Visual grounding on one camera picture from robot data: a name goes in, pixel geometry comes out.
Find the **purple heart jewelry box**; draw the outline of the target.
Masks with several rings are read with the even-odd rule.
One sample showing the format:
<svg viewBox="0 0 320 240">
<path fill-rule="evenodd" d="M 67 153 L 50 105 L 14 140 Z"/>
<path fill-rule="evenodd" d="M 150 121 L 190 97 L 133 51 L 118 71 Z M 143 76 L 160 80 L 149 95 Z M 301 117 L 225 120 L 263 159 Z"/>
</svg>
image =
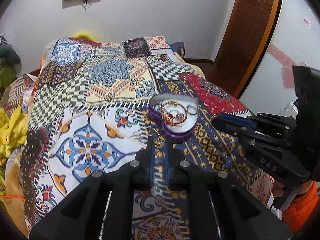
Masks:
<svg viewBox="0 0 320 240">
<path fill-rule="evenodd" d="M 176 144 L 190 139 L 200 114 L 199 102 L 191 96 L 164 93 L 149 101 L 148 117 L 155 122 L 161 133 Z"/>
</svg>

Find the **orange sleeve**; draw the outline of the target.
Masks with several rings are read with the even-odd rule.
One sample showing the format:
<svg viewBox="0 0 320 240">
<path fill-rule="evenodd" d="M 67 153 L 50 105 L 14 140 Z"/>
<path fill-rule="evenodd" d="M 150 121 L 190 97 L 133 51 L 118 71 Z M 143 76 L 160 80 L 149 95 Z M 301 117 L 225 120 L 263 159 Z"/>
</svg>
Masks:
<svg viewBox="0 0 320 240">
<path fill-rule="evenodd" d="M 295 198 L 289 208 L 282 212 L 283 221 L 293 235 L 300 231 L 318 204 L 317 183 L 313 182 L 305 194 Z"/>
</svg>

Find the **dark blue bag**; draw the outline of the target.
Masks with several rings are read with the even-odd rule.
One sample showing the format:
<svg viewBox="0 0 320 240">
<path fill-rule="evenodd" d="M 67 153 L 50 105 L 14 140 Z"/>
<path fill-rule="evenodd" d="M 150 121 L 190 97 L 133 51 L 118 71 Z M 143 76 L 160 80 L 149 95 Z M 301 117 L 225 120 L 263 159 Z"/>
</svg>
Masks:
<svg viewBox="0 0 320 240">
<path fill-rule="evenodd" d="M 170 48 L 172 49 L 172 51 L 178 53 L 178 55 L 181 58 L 184 58 L 184 56 L 185 56 L 185 46 L 184 46 L 183 42 L 175 42 L 175 43 L 170 45 Z"/>
</svg>

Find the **brown wooden door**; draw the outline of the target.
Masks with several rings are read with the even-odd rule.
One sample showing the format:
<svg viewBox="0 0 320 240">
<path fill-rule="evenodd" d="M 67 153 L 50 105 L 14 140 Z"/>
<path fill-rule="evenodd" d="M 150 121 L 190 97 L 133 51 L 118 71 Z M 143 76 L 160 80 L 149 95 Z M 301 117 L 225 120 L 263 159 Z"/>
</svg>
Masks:
<svg viewBox="0 0 320 240">
<path fill-rule="evenodd" d="M 281 0 L 235 0 L 208 80 L 240 98 L 271 39 Z"/>
</svg>

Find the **white wardrobe with hearts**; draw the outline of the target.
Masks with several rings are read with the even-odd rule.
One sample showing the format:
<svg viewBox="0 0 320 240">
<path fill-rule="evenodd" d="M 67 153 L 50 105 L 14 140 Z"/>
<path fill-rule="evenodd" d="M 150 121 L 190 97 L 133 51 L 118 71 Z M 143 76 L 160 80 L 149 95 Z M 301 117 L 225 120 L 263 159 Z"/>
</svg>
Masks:
<svg viewBox="0 0 320 240">
<path fill-rule="evenodd" d="M 306 0 L 283 0 L 268 49 L 240 101 L 280 115 L 295 101 L 293 66 L 319 69 L 319 18 Z"/>
</svg>

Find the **colourful patchwork bedspread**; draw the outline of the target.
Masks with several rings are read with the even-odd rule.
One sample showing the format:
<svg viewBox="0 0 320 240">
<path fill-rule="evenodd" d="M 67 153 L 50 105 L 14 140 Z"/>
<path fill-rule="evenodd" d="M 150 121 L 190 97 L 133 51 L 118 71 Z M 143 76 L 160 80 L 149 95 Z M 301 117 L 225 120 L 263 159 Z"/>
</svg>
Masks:
<svg viewBox="0 0 320 240">
<path fill-rule="evenodd" d="M 152 136 L 153 179 L 149 190 L 134 194 L 130 238 L 189 238 L 186 193 L 168 188 L 165 135 L 148 117 L 150 99 L 164 93 L 199 102 L 192 136 L 175 148 L 207 172 L 229 172 L 268 203 L 270 176 L 244 158 L 235 137 L 211 125 L 215 114 L 246 116 L 248 109 L 194 66 L 181 63 L 164 37 L 121 43 L 61 38 L 44 51 L 20 162 L 28 231 L 88 175 L 118 170 Z"/>
</svg>

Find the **yellow garment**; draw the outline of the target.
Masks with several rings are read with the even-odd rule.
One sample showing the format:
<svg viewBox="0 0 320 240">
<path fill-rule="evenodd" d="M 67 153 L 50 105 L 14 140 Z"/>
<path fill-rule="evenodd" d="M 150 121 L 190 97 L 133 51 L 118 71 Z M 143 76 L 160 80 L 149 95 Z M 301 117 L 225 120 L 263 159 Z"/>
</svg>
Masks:
<svg viewBox="0 0 320 240">
<path fill-rule="evenodd" d="M 1 165 L 5 165 L 12 152 L 23 146 L 27 139 L 28 115 L 20 105 L 8 117 L 1 108 Z"/>
</svg>

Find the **striped brown pillow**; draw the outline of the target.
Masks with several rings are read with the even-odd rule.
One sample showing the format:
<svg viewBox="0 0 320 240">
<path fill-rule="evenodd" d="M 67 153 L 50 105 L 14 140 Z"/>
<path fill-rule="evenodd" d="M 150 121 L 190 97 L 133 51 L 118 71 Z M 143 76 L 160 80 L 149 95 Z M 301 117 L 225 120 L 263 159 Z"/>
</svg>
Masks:
<svg viewBox="0 0 320 240">
<path fill-rule="evenodd" d="M 30 96 L 32 94 L 37 77 L 31 74 L 24 74 L 15 80 L 4 92 L 1 99 L 1 108 L 7 116 L 21 106 L 22 113 L 28 113 Z"/>
</svg>

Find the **pile of clothes and boxes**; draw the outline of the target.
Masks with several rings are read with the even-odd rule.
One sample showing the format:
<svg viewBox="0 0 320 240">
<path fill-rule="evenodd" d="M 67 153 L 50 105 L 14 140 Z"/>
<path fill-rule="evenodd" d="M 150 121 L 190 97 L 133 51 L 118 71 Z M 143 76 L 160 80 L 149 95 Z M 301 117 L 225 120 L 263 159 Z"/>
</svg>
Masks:
<svg viewBox="0 0 320 240">
<path fill-rule="evenodd" d="M 1 33 L 1 91 L 9 87 L 20 70 L 19 55 L 5 37 L 5 33 Z"/>
</svg>

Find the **yellow curved object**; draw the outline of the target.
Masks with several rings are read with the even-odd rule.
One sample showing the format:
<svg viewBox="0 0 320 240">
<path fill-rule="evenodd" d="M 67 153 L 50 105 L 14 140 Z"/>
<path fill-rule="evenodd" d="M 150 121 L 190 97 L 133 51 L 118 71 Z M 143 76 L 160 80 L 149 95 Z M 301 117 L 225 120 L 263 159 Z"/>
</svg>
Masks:
<svg viewBox="0 0 320 240">
<path fill-rule="evenodd" d="M 81 38 L 84 40 L 89 40 L 89 41 L 98 43 L 98 40 L 87 31 L 79 31 L 79 32 L 75 33 L 73 37 L 74 38 Z"/>
</svg>

